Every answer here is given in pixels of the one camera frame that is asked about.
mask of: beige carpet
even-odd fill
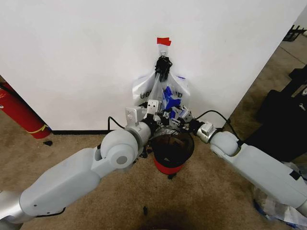
[[[301,37],[299,44],[302,42],[307,47],[307,38]],[[254,114],[267,92],[282,89],[289,82],[287,74],[304,65],[284,49],[276,50],[231,117],[242,138],[259,126]],[[45,139],[53,141],[49,147],[3,112],[0,136],[2,190],[24,190],[48,168],[82,148],[98,145],[103,138],[50,135]],[[22,230],[289,229],[261,216],[252,204],[252,184],[215,156],[208,145],[197,138],[195,144],[194,154],[173,180],[155,168],[151,154],[139,159],[127,173],[111,173],[62,215],[34,219]],[[143,206],[148,207],[147,216]]]

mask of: red tape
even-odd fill
[[[169,40],[169,37],[157,37],[157,44],[163,44],[170,46],[172,41]]]

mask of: black baseboard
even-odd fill
[[[108,134],[108,130],[52,130],[54,135],[101,135]]]

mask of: red trash can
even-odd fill
[[[194,151],[194,140],[189,133],[161,135],[152,139],[150,145],[154,152],[154,164],[167,175],[179,172]]]
[[[19,98],[8,83],[3,83],[2,86],[4,87],[0,89],[0,109],[33,137],[47,137],[51,133],[48,126]]]

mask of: plastic wrapper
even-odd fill
[[[285,163],[288,167],[300,173],[293,163]],[[266,195],[259,188],[254,188],[254,206],[258,212],[267,219],[279,219],[294,229],[307,230],[307,218],[295,208],[277,202],[274,198]]]

